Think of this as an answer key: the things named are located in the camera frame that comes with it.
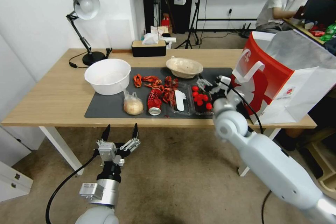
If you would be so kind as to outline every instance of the table leg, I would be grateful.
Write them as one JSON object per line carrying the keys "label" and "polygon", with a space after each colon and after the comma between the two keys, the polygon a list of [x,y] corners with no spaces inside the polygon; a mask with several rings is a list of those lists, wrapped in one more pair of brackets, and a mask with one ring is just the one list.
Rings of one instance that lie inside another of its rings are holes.
{"label": "table leg", "polygon": [[[55,127],[40,126],[40,129],[74,170],[77,170],[82,166],[80,161],[77,159],[75,154],[72,152],[70,147],[64,141],[57,129],[55,129]],[[84,169],[80,170],[77,174],[82,175],[83,171]]]}
{"label": "table leg", "polygon": [[[271,140],[273,140],[280,130],[280,128],[266,129],[264,131],[264,135],[268,136]],[[250,168],[246,164],[242,163],[238,168],[238,174],[240,177],[244,177],[249,170]]]}

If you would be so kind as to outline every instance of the bag handle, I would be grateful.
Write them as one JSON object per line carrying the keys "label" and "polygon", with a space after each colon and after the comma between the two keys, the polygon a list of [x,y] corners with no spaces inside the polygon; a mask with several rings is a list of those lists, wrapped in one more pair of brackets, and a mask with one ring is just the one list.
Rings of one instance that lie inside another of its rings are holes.
{"label": "bag handle", "polygon": [[[239,62],[243,57],[245,57],[245,61],[248,62],[250,56],[251,56],[250,49],[245,49],[241,53],[241,57],[238,61],[237,66],[239,66]],[[264,63],[262,63],[261,61],[257,61],[244,76],[237,70],[237,67],[232,71],[232,74],[236,77],[237,81],[239,81],[240,83],[245,83],[248,82],[253,77],[253,75],[256,73],[258,69],[263,71],[264,68],[265,68]]]}

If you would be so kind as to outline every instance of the red and white paper bag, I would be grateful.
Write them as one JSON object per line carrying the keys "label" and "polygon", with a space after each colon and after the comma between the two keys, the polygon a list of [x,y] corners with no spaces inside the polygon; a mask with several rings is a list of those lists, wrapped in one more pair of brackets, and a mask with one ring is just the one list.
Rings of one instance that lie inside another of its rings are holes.
{"label": "red and white paper bag", "polygon": [[231,80],[262,124],[299,122],[336,83],[336,58],[294,31],[252,32]]}

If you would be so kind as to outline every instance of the desk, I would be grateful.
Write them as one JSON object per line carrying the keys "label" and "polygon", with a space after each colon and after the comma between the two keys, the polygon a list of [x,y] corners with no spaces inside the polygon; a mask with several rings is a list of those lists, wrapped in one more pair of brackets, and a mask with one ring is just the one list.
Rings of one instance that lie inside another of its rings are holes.
{"label": "desk", "polygon": [[313,34],[311,34],[308,30],[305,29],[302,23],[294,24],[290,19],[283,19],[287,24],[289,24],[293,29],[299,31],[301,34],[305,35],[306,37],[314,40],[319,45],[323,46],[325,43],[324,41],[320,40],[319,37],[315,37]]}
{"label": "desk", "polygon": [[[201,49],[201,50],[167,50],[165,57],[134,58],[131,53],[111,53],[110,58],[127,61],[132,67],[165,67],[171,56],[190,58],[203,64],[204,67],[234,68],[241,49]],[[63,127],[133,127],[132,118],[85,118],[84,114],[94,95],[94,90],[84,80],[85,69],[72,68],[68,60],[84,52],[84,49],[69,49],[36,86],[23,98],[19,105],[3,120],[4,126],[37,126],[68,161],[74,170],[81,163],[68,147],[55,126]],[[73,59],[78,66],[81,56]],[[211,119],[137,119],[139,127],[213,127]],[[273,138],[281,128],[315,128],[314,121],[306,115],[301,122],[263,125],[265,132]]]}

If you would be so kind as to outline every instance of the computer monitor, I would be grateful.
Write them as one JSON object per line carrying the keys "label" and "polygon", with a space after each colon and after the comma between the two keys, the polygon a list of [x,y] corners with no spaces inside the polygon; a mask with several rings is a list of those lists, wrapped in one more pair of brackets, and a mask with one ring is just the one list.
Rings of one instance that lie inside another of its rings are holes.
{"label": "computer monitor", "polygon": [[330,25],[336,21],[336,0],[308,0],[301,18]]}

